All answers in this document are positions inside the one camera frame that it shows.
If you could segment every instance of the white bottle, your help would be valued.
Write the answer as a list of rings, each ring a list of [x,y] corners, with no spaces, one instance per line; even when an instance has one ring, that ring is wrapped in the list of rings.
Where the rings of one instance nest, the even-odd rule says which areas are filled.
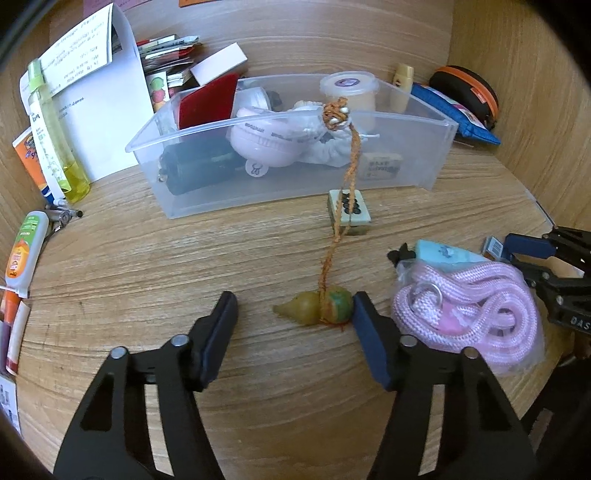
[[[12,247],[6,267],[6,286],[13,288],[22,299],[28,297],[29,285],[48,228],[49,218],[45,212],[30,212]]]

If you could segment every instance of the black clip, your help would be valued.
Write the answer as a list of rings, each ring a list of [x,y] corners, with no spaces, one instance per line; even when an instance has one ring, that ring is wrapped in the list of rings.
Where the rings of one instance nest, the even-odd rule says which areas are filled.
[[[388,252],[388,260],[394,264],[394,267],[397,267],[403,260],[412,260],[416,257],[417,254],[413,250],[409,250],[406,243],[403,243],[400,249]]]
[[[547,259],[556,257],[580,269],[583,278],[558,278],[551,269],[523,262],[516,254]],[[548,320],[578,332],[591,334],[591,233],[555,227],[535,238],[510,233],[503,256],[518,268],[548,309]]]

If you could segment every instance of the small white box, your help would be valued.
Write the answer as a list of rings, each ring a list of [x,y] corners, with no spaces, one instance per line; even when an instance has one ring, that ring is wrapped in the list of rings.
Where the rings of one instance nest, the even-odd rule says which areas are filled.
[[[340,190],[329,191],[328,206],[330,221],[332,222],[333,227],[335,225],[336,206],[339,201],[339,192]],[[350,218],[351,228],[349,228],[347,235],[363,235],[369,231],[369,227],[371,225],[369,210],[359,190],[355,190],[355,204],[351,205],[349,203],[349,192],[350,190],[343,190],[343,207],[341,208],[340,213],[340,231],[345,231]]]
[[[248,59],[237,43],[227,46],[223,50],[214,53],[205,60],[197,63],[191,73],[199,86],[203,86],[221,77],[230,70],[242,65]]]

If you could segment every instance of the orange cap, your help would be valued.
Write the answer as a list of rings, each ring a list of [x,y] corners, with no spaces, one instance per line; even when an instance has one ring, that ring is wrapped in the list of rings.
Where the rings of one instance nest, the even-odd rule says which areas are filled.
[[[17,317],[18,306],[21,303],[21,298],[13,291],[4,291],[4,321],[12,325],[14,319]]]

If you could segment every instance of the yellow gourd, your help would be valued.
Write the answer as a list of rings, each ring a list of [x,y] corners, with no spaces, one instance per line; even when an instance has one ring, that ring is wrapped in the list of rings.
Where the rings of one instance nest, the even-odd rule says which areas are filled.
[[[325,309],[324,323],[338,325],[350,320],[353,313],[353,296],[339,286],[329,287],[326,291],[329,305]],[[318,291],[304,291],[292,300],[281,305],[275,305],[273,312],[295,320],[302,325],[315,325],[320,322],[320,293]]]

